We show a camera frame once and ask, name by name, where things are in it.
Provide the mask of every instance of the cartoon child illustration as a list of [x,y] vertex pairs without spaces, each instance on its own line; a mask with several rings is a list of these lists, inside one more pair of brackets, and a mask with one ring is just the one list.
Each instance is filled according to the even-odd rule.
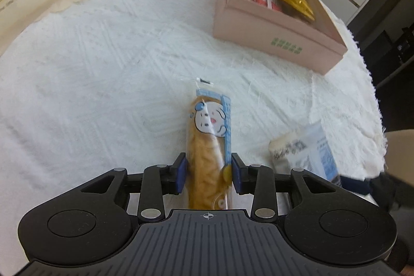
[[224,126],[226,114],[223,106],[217,102],[198,102],[195,105],[195,126],[202,133],[210,133],[216,137],[224,137],[227,128]]

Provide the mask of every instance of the table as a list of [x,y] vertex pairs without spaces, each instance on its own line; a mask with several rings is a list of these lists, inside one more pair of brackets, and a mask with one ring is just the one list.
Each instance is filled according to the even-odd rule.
[[30,25],[0,58],[3,275],[26,263],[17,226],[31,208],[112,168],[139,173],[185,150],[197,77],[230,95],[232,150],[248,164],[269,165],[272,138],[321,120],[341,174],[382,169],[374,88],[340,20],[332,15],[349,51],[323,77],[214,39],[214,11],[215,0],[85,0]]

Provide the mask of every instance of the white cartoon face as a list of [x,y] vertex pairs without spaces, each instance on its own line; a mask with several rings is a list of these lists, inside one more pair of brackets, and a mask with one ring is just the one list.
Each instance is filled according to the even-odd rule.
[[216,102],[198,102],[195,105],[195,126],[202,133],[210,133],[216,137],[224,137],[227,128],[224,126],[226,114],[223,106]]

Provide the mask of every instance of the black equipment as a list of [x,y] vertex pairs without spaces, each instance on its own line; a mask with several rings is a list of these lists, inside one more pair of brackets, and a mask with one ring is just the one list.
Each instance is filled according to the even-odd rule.
[[[32,209],[18,235],[29,259],[19,276],[384,276],[397,236],[383,209],[303,169],[275,174],[232,155],[245,210],[164,211],[186,178],[182,153],[142,174],[113,169]],[[277,192],[291,210],[278,215]],[[126,212],[141,193],[137,215]]]

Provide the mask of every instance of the clear plastic packaging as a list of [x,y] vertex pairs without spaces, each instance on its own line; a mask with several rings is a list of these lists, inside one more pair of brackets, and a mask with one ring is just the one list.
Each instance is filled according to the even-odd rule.
[[198,89],[187,126],[188,207],[231,207],[230,99]]
[[303,168],[341,186],[338,169],[320,121],[271,140],[269,151],[276,173],[289,174],[293,168]]

